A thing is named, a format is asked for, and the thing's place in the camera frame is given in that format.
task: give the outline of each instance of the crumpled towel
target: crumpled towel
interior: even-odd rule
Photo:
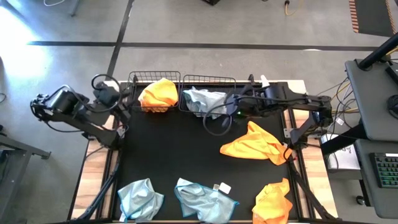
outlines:
[[[138,222],[151,221],[163,203],[164,196],[156,193],[149,178],[137,180],[118,190],[120,210],[125,216]]]
[[[182,178],[179,178],[174,193],[181,203],[183,217],[197,213],[198,219],[206,223],[228,223],[235,205],[239,205],[217,190]]]
[[[192,112],[204,112],[211,110],[215,106],[224,104],[226,93],[209,92],[208,90],[197,90],[192,87],[191,90],[182,91],[182,95],[187,102],[187,107]],[[226,107],[222,106],[212,111],[212,113],[226,114]],[[197,117],[203,117],[204,114],[195,113]],[[216,119],[220,115],[213,114],[211,118]]]
[[[281,165],[286,160],[284,152],[286,148],[280,144],[278,139],[267,131],[260,128],[254,122],[248,122],[248,133],[237,138],[235,141],[221,147],[220,153],[243,159],[269,159],[275,165]],[[292,153],[288,149],[286,158]]]
[[[293,204],[285,198],[289,192],[289,181],[266,185],[256,196],[252,209],[253,224],[286,224]]]
[[[145,112],[166,112],[167,107],[174,106],[178,101],[177,88],[173,82],[162,78],[149,84],[139,95],[138,100]]]

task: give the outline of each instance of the black wire basket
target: black wire basket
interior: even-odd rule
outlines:
[[[191,90],[192,87],[195,87],[197,90],[208,90],[210,92],[222,92],[226,93],[228,96],[230,93],[234,93],[236,89],[236,80],[234,78],[228,77],[212,77],[205,75],[185,75],[181,82],[181,90],[180,90],[180,103],[178,108],[180,111],[193,113],[196,116],[203,117],[207,114],[207,111],[190,111],[187,106],[187,101],[183,95],[183,91]],[[224,115],[225,113],[217,113],[211,112],[208,113],[208,116],[219,116]]]
[[[131,111],[136,112],[166,112],[175,110],[178,106],[178,102],[173,106],[141,106],[141,102],[138,100],[139,95],[142,93],[144,88],[149,84],[166,78],[171,82],[175,83],[178,97],[180,96],[180,80],[181,74],[177,71],[135,71],[129,74],[127,81],[127,89],[131,89],[131,94],[127,99],[127,105],[131,108]]]

